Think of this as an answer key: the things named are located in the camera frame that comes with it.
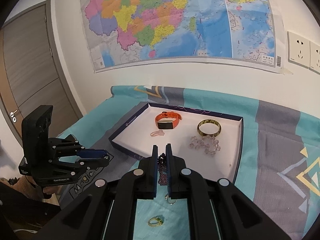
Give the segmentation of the person's left hand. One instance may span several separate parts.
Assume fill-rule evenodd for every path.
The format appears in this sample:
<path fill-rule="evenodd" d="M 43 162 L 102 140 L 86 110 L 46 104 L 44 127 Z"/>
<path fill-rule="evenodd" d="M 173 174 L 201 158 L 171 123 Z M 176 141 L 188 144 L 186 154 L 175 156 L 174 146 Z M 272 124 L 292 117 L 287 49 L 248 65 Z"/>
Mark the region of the person's left hand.
<path fill-rule="evenodd" d="M 49 186 L 42 189 L 39 193 L 37 184 L 31 176 L 21 176 L 21 178 L 12 186 L 16 191 L 24 194 L 27 198 L 41 201 L 44 194 L 56 194 L 61 189 L 61 186 Z"/>

